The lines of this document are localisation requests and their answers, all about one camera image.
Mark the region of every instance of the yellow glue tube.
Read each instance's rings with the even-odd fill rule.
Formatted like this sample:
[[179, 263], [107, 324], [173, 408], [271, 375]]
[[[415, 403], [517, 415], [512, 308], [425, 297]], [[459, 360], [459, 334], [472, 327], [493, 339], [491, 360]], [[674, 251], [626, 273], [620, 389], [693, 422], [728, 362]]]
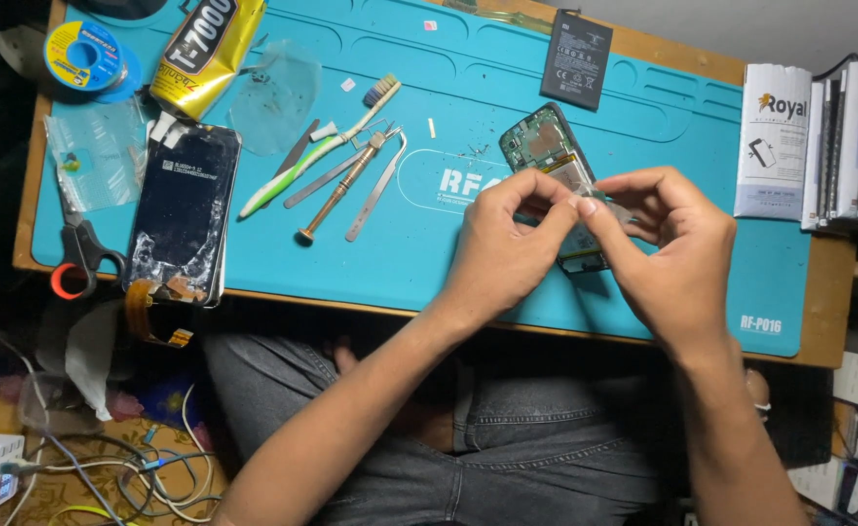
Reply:
[[244, 62], [265, 0], [202, 0], [173, 34], [149, 92], [164, 112], [200, 122]]

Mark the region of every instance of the jeans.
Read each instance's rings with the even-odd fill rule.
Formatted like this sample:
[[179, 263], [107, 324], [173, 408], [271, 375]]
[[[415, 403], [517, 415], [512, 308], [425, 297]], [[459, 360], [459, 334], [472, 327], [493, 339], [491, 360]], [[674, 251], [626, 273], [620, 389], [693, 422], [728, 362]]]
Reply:
[[[208, 337], [205, 354], [245, 460], [336, 380], [329, 359], [281, 338]], [[664, 439], [680, 427], [671, 418], [654, 423], [665, 413], [654, 403], [671, 399], [635, 396], [645, 384], [642, 377], [515, 378], [481, 364], [459, 367], [456, 454], [385, 433], [313, 523], [620, 525], [661, 498], [666, 483], [653, 459], [672, 457]], [[630, 404], [610, 409], [609, 400]], [[634, 429], [650, 440], [630, 438]]]

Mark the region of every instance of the black scissor handle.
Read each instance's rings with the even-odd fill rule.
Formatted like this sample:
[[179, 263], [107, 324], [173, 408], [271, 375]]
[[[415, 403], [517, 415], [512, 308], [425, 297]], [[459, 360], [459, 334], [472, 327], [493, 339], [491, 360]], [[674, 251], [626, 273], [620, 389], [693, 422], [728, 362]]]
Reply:
[[[101, 265], [101, 260], [108, 257], [118, 267], [118, 276], [124, 273], [126, 260], [116, 250], [108, 250], [98, 242], [92, 224], [87, 220], [78, 226], [65, 225], [62, 227], [62, 262], [52, 271], [49, 279], [52, 291], [64, 300], [85, 298], [94, 292], [98, 284], [95, 271]], [[85, 288], [81, 292], [68, 292], [62, 286], [62, 276], [68, 269], [78, 269], [85, 274]]]

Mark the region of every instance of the clear plastic bag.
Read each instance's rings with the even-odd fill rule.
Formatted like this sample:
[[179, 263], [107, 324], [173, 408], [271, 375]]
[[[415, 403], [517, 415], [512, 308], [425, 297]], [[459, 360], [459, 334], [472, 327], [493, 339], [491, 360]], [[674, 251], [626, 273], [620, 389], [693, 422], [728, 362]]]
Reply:
[[290, 40], [270, 42], [229, 115], [244, 148], [259, 156], [291, 149], [302, 133], [321, 87], [321, 64], [309, 50]]
[[80, 211], [132, 203], [147, 155], [146, 126], [136, 97], [45, 116], [49, 151], [63, 189]]

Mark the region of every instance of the scissors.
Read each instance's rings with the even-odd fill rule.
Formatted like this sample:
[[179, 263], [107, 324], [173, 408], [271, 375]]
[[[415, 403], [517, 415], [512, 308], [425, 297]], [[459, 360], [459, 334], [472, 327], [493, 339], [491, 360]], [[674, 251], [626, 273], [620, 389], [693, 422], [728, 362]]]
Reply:
[[[118, 266], [118, 276], [124, 273], [127, 260], [116, 250], [109, 250], [101, 245], [94, 233], [92, 222], [85, 219], [72, 203], [62, 187], [62, 181], [57, 181], [59, 199], [62, 205], [62, 217], [65, 225], [62, 227], [62, 262], [52, 270], [49, 283], [52, 291], [64, 300], [86, 298], [94, 292], [98, 277], [95, 271], [101, 265], [101, 260], [108, 257]], [[62, 274], [68, 269], [78, 269], [85, 274], [85, 288], [81, 292], [68, 292], [62, 287]]]

